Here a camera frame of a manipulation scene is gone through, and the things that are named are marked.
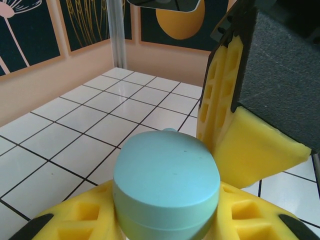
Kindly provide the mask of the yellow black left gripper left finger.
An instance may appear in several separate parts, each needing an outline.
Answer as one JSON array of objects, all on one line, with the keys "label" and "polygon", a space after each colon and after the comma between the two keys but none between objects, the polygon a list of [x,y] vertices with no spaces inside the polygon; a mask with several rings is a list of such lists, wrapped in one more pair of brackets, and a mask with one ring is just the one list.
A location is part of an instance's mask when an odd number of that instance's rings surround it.
[{"label": "yellow black left gripper left finger", "polygon": [[122,240],[109,180],[39,213],[11,240]]}]

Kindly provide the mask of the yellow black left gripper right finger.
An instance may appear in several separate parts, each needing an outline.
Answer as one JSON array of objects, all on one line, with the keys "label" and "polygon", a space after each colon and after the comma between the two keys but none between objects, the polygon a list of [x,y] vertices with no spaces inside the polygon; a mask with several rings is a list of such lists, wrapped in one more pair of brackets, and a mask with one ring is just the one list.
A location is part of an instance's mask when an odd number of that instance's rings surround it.
[{"label": "yellow black left gripper right finger", "polygon": [[318,240],[291,212],[225,182],[208,240]]}]

